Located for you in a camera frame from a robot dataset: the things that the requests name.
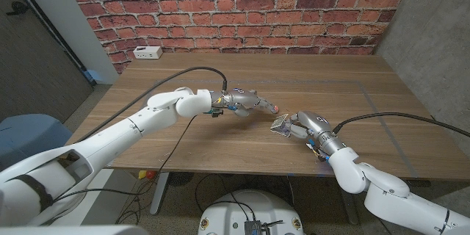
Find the floor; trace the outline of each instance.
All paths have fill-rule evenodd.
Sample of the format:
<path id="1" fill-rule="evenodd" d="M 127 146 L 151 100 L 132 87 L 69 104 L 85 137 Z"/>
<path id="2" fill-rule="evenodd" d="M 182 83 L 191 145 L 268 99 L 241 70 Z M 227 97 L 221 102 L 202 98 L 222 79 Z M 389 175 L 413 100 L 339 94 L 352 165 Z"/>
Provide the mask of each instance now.
<path id="1" fill-rule="evenodd" d="M 75 131 L 108 89 L 109 85 L 96 85 L 94 92 L 65 122 L 65 125 L 71 131 Z M 160 213 L 152 216 L 148 208 L 142 210 L 139 225 L 149 234 L 196 234 L 201 212 L 195 202 L 195 187 L 204 176 L 206 174 L 196 173 L 192 180 L 183 186 L 170 185 Z M 343 207 L 339 185 L 334 178 L 289 177 L 289 179 L 294 193 L 294 208 L 303 221 L 305 234 L 388 234 L 380 221 L 364 207 L 364 193 L 353 195 L 360 223 L 351 225 Z M 231 191 L 245 187 L 265 189 L 291 201 L 288 189 L 281 183 L 281 181 L 287 182 L 285 176 L 225 175 L 223 180 Z M 410 186 L 413 193 L 470 216 L 470 183 L 413 181 Z M 225 190 L 220 179 L 208 177 L 200 184 L 198 200 L 204 208 L 204 205 L 210 204 L 224 194 Z M 141 205 L 147 206 L 152 197 L 153 188 L 141 196 Z M 133 203 L 130 209 L 137 209 L 137 203 Z M 135 221 L 135 216 L 132 216 L 123 223 L 135 224 Z M 392 234 L 417 234 L 398 225 L 383 222 Z"/>

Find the table surface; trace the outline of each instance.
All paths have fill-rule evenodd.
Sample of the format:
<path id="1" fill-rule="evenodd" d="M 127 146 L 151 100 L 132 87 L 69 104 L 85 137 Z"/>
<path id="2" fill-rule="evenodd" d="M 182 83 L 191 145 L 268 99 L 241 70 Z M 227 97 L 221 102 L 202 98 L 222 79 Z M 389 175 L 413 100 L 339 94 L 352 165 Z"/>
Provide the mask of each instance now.
<path id="1" fill-rule="evenodd" d="M 163 54 L 158 60 L 135 60 L 96 105 L 69 142 L 77 140 L 125 106 L 157 80 L 193 66 L 222 71 L 228 88 L 255 89 L 279 107 L 248 117 L 230 110 L 212 118 L 198 115 L 163 170 L 332 176 L 304 140 L 270 131 L 276 116 L 310 110 L 332 126 L 373 112 L 404 112 L 430 118 L 429 112 L 378 56 L 282 54 Z M 178 87 L 220 90 L 216 73 L 197 70 L 163 84 L 153 94 Z M 145 106 L 147 98 L 117 117 L 118 122 Z M 112 163 L 115 168 L 159 169 L 189 122 L 142 138 Z M 401 178 L 469 180 L 470 162 L 443 128 L 405 117 L 374 117 L 348 123 L 343 142 L 379 170 Z"/>

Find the white robotic arm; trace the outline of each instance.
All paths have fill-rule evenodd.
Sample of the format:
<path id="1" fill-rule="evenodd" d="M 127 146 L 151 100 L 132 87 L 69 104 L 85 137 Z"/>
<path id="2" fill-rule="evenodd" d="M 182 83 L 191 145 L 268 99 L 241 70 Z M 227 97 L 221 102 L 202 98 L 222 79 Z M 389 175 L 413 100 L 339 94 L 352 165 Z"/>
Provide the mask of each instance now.
<path id="1" fill-rule="evenodd" d="M 470 234 L 470 219 L 410 192 L 408 185 L 370 164 L 356 164 L 358 154 L 347 147 L 323 117 L 300 111 L 284 123 L 321 161 L 328 160 L 339 186 L 346 192 L 367 191 L 366 208 L 377 217 L 423 234 Z"/>
<path id="2" fill-rule="evenodd" d="M 255 106 L 277 113 L 278 108 L 256 91 L 213 92 L 187 87 L 160 93 L 132 116 L 81 142 L 31 156 L 0 173 L 0 226 L 41 225 L 73 210 L 96 174 L 147 134 L 173 125 L 178 116 L 191 118 L 221 109 L 246 116 Z"/>

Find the cable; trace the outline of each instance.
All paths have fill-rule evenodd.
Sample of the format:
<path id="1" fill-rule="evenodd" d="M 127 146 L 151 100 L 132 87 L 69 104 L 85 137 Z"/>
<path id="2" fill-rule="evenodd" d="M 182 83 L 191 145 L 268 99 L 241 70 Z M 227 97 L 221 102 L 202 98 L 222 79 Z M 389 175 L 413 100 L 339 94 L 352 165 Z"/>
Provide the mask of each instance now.
<path id="1" fill-rule="evenodd" d="M 215 73 L 218 73 L 219 75 L 222 76 L 223 78 L 223 84 L 222 84 L 222 91 L 226 91 L 227 90 L 227 79 L 225 77 L 225 75 L 220 72 L 219 70 L 217 69 L 214 69 L 214 68 L 210 68 L 210 67 L 205 67 L 205 66 L 198 66 L 198 67 L 191 67 L 191 68 L 187 68 L 186 70 L 182 70 L 178 73 L 175 73 L 173 74 L 172 76 L 169 76 L 159 82 L 157 82 L 156 84 L 154 84 L 152 87 L 150 87 L 147 91 L 145 91 L 142 95 L 139 95 L 137 96 L 133 101 L 131 101 L 131 103 L 127 104 L 125 107 L 123 107 L 121 110 L 117 111 L 114 115 L 112 115 L 111 117 L 109 117 L 108 119 L 106 119 L 103 123 L 101 123 L 100 125 L 98 125 L 96 128 L 92 129 L 90 132 L 86 133 L 83 137 L 81 137 L 79 140 L 77 140 L 75 143 L 78 143 L 78 142 L 81 142 L 82 140 L 85 140 L 87 139 L 89 136 L 93 135 L 95 132 L 97 132 L 98 130 L 100 130 L 101 128 L 103 128 L 106 124 L 108 124 L 109 122 L 111 122 L 111 120 L 115 119 L 118 115 L 122 114 L 124 111 L 126 111 L 129 107 L 131 107 L 132 105 L 134 105 L 135 103 L 137 103 L 140 99 L 144 98 L 144 96 L 146 96 L 147 94 L 149 94 L 150 92 L 152 92 L 155 88 L 157 88 L 158 86 L 164 84 L 165 82 L 168 82 L 170 81 L 171 79 L 177 77 L 177 76 L 180 76 L 181 74 L 183 73 L 187 73 L 189 71 L 194 71 L 194 70 L 208 70 L 208 71 L 213 71 Z"/>
<path id="2" fill-rule="evenodd" d="M 375 217 L 379 219 L 380 223 L 382 223 L 382 226 L 385 228 L 385 230 L 388 232 L 388 234 L 393 235 L 393 234 L 390 232 L 390 230 L 387 228 L 387 226 L 385 225 L 385 223 L 384 223 L 379 217 L 377 217 L 377 216 L 375 216 Z"/>
<path id="3" fill-rule="evenodd" d="M 467 137 L 470 137 L 470 132 L 464 131 L 464 130 L 456 128 L 454 126 L 451 126 L 451 125 L 448 125 L 448 124 L 445 124 L 445 123 L 442 123 L 442 122 L 439 122 L 439 121 L 436 121 L 436 120 L 432 120 L 432 119 L 429 119 L 429 118 L 420 117 L 420 116 L 412 115 L 412 114 L 399 113 L 399 112 L 379 112 L 379 113 L 374 113 L 374 114 L 368 114 L 368 115 L 353 117 L 353 118 L 350 118 L 350 119 L 345 120 L 345 121 L 341 122 L 340 124 L 338 124 L 335 127 L 335 129 L 333 130 L 333 133 L 338 134 L 339 130 L 344 125 L 348 124 L 349 122 L 353 122 L 353 121 L 361 120 L 361 119 L 365 119 L 365 118 L 382 117 L 382 116 L 399 116 L 399 117 L 405 117 L 405 118 L 413 118 L 413 119 L 416 119 L 416 120 L 420 120 L 420 121 L 432 123 L 432 124 L 435 124 L 435 125 L 438 125 L 438 126 L 442 126 L 446 129 L 450 129 L 450 130 L 453 130 L 453 131 L 458 132 L 460 134 L 463 134 Z"/>

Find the white power strip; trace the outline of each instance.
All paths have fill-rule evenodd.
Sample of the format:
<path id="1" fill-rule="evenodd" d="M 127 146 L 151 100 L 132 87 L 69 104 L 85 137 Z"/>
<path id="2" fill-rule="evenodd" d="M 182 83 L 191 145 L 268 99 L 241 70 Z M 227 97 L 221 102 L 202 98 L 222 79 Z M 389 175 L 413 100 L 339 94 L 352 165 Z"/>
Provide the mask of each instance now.
<path id="1" fill-rule="evenodd" d="M 160 46 L 138 46 L 134 49 L 134 56 L 137 59 L 158 59 L 162 53 Z"/>

